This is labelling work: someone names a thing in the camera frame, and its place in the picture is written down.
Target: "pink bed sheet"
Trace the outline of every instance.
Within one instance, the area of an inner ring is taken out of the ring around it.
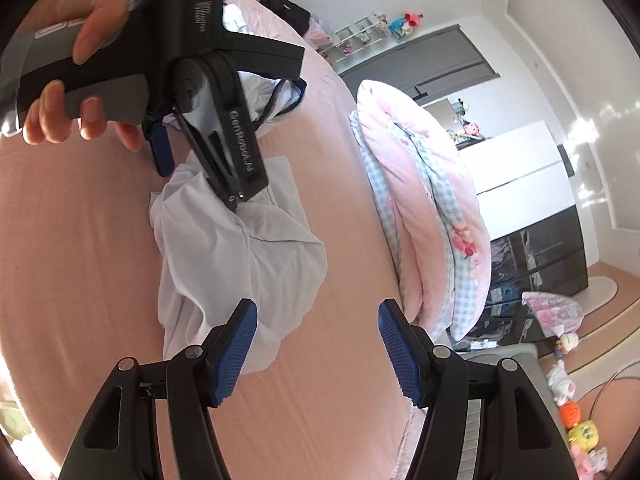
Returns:
[[[254,0],[230,0],[251,29],[304,44]],[[313,309],[268,370],[243,376],[212,412],[234,480],[387,480],[408,403],[382,345],[378,303],[396,274],[341,79],[309,51],[303,105],[262,140],[291,164],[329,269]],[[178,160],[186,143],[171,132]],[[110,130],[59,146],[0,140],[0,352],[28,419],[57,462],[116,362],[161,359],[161,257],[148,222],[162,189],[148,146],[127,152]],[[166,478],[176,478],[159,403]]]

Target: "human hand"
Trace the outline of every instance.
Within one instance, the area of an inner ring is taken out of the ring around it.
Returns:
[[[86,62],[107,38],[119,30],[129,16],[129,0],[38,0],[20,24],[17,33],[39,30],[55,23],[86,18],[73,46],[76,64]],[[55,144],[67,140],[72,120],[66,116],[65,88],[60,80],[51,81],[29,108],[22,134],[28,144],[48,140]],[[106,127],[102,101],[98,96],[87,97],[80,106],[78,119],[84,139],[101,136]],[[115,123],[115,130],[126,148],[136,152],[142,136],[133,124]]]

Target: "cable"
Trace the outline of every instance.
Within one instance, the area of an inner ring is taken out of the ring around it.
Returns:
[[[640,381],[640,377],[620,377],[619,375],[622,372],[626,372],[627,370],[629,370],[629,368],[633,368],[636,365],[639,365],[640,361],[635,361],[627,366],[625,366],[624,368],[622,368],[622,370],[620,370],[619,372],[616,372],[615,374],[613,374],[609,380],[604,384],[603,387],[601,387],[600,391],[598,392],[598,394],[596,395],[596,399],[593,401],[593,404],[591,405],[591,411],[589,412],[589,420],[593,420],[593,412],[595,412],[596,410],[596,404],[598,403],[598,401],[600,400],[600,396],[602,395],[602,393],[604,392],[604,390],[607,389],[607,387],[609,387],[609,385],[614,382],[614,381],[621,381],[622,379],[635,379],[636,381]],[[601,473],[603,473],[603,475],[605,476],[605,478],[608,478],[611,475],[611,471],[607,468],[604,471],[601,471]]]
[[[635,361],[627,366],[625,366],[624,368],[622,368],[622,370],[620,370],[619,372],[615,373],[612,375],[612,377],[605,383],[605,385],[603,387],[601,387],[600,391],[598,392],[598,395],[596,396],[596,400],[593,401],[593,405],[591,406],[591,411],[589,412],[589,420],[593,420],[593,412],[596,409],[596,404],[598,403],[598,401],[600,400],[600,396],[602,395],[602,393],[604,392],[604,390],[606,390],[609,385],[617,380],[618,376],[622,373],[622,372],[626,372],[627,370],[629,370],[629,368],[632,368],[636,365],[640,365],[640,360],[639,361]],[[630,377],[629,379],[636,379],[640,381],[640,377]]]

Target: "checkered blanket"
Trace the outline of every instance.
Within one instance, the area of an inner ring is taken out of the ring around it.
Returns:
[[[484,306],[490,244],[452,141],[426,111],[382,83],[362,84],[350,120],[405,315],[432,339],[447,327],[461,339]]]

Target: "yellow stuffed toy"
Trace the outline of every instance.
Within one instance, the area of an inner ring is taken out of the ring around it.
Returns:
[[[577,444],[585,453],[590,452],[598,445],[600,437],[598,436],[598,428],[592,420],[578,424],[575,428],[569,430],[566,434],[569,444]]]

